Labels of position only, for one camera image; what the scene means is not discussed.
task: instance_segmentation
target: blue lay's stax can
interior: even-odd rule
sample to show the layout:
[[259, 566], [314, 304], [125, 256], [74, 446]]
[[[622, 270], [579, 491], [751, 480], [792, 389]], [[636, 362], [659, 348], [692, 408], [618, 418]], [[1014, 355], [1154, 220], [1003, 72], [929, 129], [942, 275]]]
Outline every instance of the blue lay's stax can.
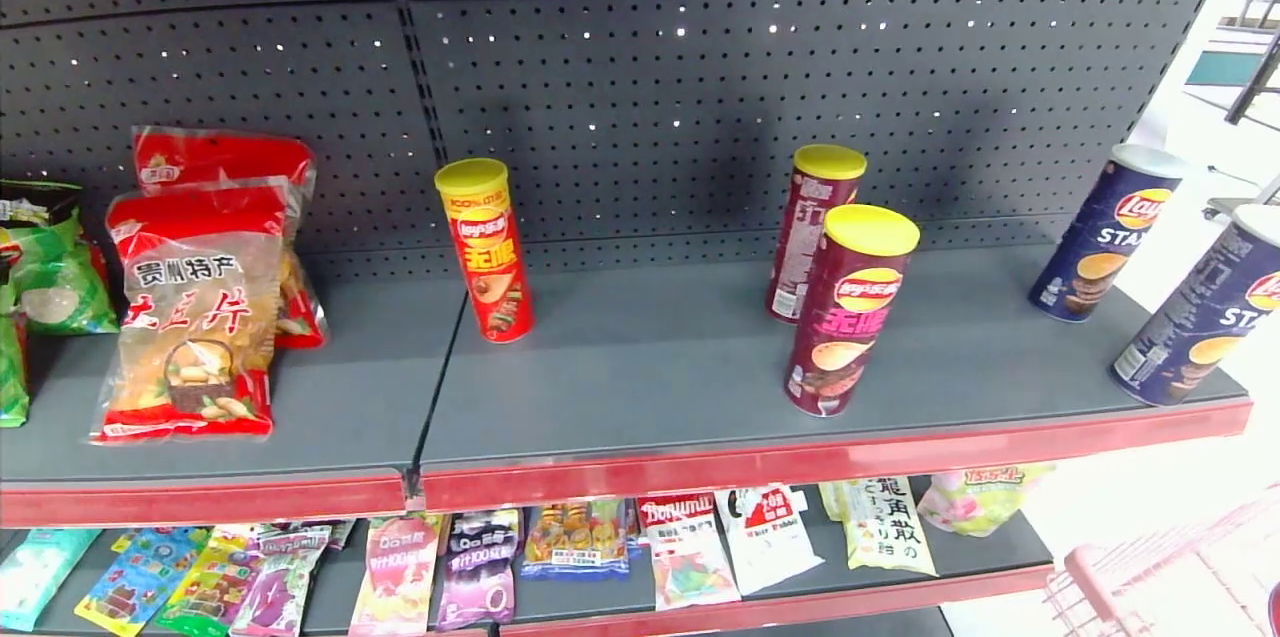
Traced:
[[1050, 317], [1084, 322], [1188, 169], [1188, 162], [1166, 151], [1114, 146], [1102, 175], [1032, 287], [1032, 303]]
[[1245, 203], [1196, 269], [1111, 365], [1147, 404], [1181, 403], [1280, 306], [1280, 207]]

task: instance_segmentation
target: store shelf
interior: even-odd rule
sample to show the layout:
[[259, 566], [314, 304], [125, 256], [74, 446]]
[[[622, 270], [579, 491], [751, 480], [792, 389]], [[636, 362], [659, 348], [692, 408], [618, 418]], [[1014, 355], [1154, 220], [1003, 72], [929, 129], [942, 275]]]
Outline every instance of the store shelf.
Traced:
[[[928, 489], [928, 478], [914, 478], [911, 489], [919, 499]], [[1018, 515], [984, 540], [925, 524], [937, 578], [902, 570], [850, 570], [841, 526], [827, 519], [815, 487], [805, 487], [805, 527], [814, 551], [826, 562], [741, 604], [654, 611], [653, 569], [646, 553], [644, 559], [631, 560], [631, 578], [626, 582], [575, 583], [568, 588], [563, 582], [518, 581], [516, 619], [502, 633], [640, 637], [824, 622], [1036, 590], [1053, 569], [1048, 549], [1030, 523]]]
[[[36, 634], [56, 634], [58, 637], [104, 637], [106, 631], [72, 611], [77, 602], [93, 587], [99, 577], [111, 565], [116, 554], [111, 551], [111, 544], [120, 535], [119, 530], [105, 531], [84, 553], [76, 569], [63, 582], [52, 601], [45, 608], [40, 622], [36, 623]], [[306, 611], [302, 615], [303, 637], [320, 637], [324, 634], [346, 634], [351, 624], [351, 611], [356, 606], [356, 595], [360, 591], [360, 582], [365, 577], [365, 539], [369, 533], [369, 523], [360, 522], [351, 533], [347, 549], [339, 553], [325, 553], [320, 560], [320, 567], [312, 578], [311, 594], [307, 596]], [[15, 532], [14, 540], [6, 549], [0, 550], [5, 556], [20, 542], [22, 533]], [[173, 632], [147, 624], [142, 629], [142, 637], [154, 634], [174, 634]], [[483, 637], [485, 632], [454, 632], [460, 637]]]
[[951, 637], [942, 610], [910, 610], [837, 619], [818, 624], [762, 627], [724, 632], [724, 637]]
[[[360, 517], [404, 509], [403, 473], [426, 422], [462, 304], [439, 281], [338, 281], [333, 342], [273, 368], [275, 432], [92, 446], [114, 336], [32, 349], [31, 420], [0, 432], [0, 526], [145, 526]], [[49, 365], [44, 350], [58, 350]]]
[[854, 404], [818, 420], [782, 393], [792, 329], [769, 265], [543, 274], [538, 327], [481, 340], [463, 315], [422, 450], [433, 510], [759, 482], [927, 475], [1234, 435], [1251, 400], [1221, 372], [1148, 408], [1105, 367], [1147, 313], [1087, 324], [1027, 303], [1051, 246], [916, 255]]

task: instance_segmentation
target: maroon chip can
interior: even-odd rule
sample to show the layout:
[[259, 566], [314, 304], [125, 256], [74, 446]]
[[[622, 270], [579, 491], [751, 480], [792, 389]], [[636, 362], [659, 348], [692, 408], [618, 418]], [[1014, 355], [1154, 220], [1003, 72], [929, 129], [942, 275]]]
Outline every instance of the maroon chip can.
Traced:
[[919, 240], [920, 228], [890, 208], [847, 203], [827, 214], [787, 362], [785, 390], [797, 408], [844, 412]]
[[851, 203], [867, 171], [867, 159], [837, 145], [805, 145], [795, 153], [791, 196], [782, 212], [778, 251], [769, 274], [765, 306], [773, 317], [795, 324], [800, 317], [814, 251], [828, 210]]

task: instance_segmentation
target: hanging snack packet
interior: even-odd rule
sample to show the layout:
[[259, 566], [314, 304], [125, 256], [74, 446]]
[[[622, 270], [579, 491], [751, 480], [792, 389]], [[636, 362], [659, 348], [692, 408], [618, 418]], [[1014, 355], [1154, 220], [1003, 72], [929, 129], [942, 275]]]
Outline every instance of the hanging snack packet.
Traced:
[[252, 532], [247, 524], [214, 527], [156, 624], [191, 637], [224, 637], [257, 577], [261, 558], [248, 551]]
[[986, 537], [1023, 509], [1028, 492], [1050, 472], [1052, 463], [934, 475], [920, 498], [920, 517], [938, 530]]
[[813, 554], [796, 501], [791, 490], [781, 486], [716, 492], [744, 596], [822, 564]]
[[59, 182], [0, 180], [0, 249], [18, 255], [10, 278], [32, 333], [119, 331], [81, 230], [79, 194]]
[[741, 600], [716, 528], [709, 492], [636, 498], [653, 554], [658, 611]]
[[257, 579], [244, 596], [230, 634], [236, 637], [298, 637], [302, 610], [315, 569], [333, 527], [296, 531], [261, 530], [250, 542], [260, 560]]
[[136, 637], [191, 569], [207, 539], [209, 531], [198, 527], [140, 531], [76, 605], [76, 614], [111, 634]]
[[10, 260], [0, 251], [0, 427], [20, 427], [27, 422], [31, 408], [31, 391], [27, 391], [27, 317], [15, 304], [9, 283], [10, 267]]
[[182, 130], [178, 127], [133, 128], [133, 166], [143, 194], [160, 194], [174, 185], [205, 182], [227, 185], [270, 177], [284, 177], [293, 187], [280, 269], [282, 299], [275, 335], [275, 347], [280, 349], [314, 349], [329, 340], [324, 308], [293, 251], [293, 239], [316, 189], [315, 162], [315, 153], [289, 137]]
[[32, 530], [0, 564], [0, 627], [31, 632], [101, 530]]
[[483, 619], [511, 622], [516, 614], [511, 560], [518, 544], [517, 509], [466, 510], [453, 517], [436, 629], [447, 632]]
[[435, 555], [448, 515], [416, 510], [369, 521], [365, 579], [349, 637], [420, 637], [431, 617]]
[[562, 501], [535, 508], [525, 562], [525, 579], [626, 579], [625, 500]]
[[836, 505], [833, 513], [828, 504], [827, 515], [841, 515], [845, 526], [849, 569], [878, 567], [938, 576], [906, 477], [846, 478], [819, 490], [824, 504], [831, 494]]
[[96, 443], [269, 435], [284, 182], [115, 200], [129, 313]]

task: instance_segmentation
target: yellow lid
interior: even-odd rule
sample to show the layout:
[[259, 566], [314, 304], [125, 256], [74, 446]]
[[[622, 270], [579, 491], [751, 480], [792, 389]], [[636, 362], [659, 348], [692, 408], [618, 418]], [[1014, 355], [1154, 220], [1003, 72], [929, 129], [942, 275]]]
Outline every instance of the yellow lid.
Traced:
[[474, 157], [445, 164], [435, 173], [435, 189], [444, 194], [480, 194], [506, 185], [507, 166], [497, 159]]
[[892, 208], [846, 203], [832, 208], [823, 232], [845, 249], [872, 257], [899, 257], [920, 244], [920, 228]]
[[805, 145], [796, 150], [796, 169], [819, 180], [851, 180], [867, 171], [867, 157], [840, 145]]

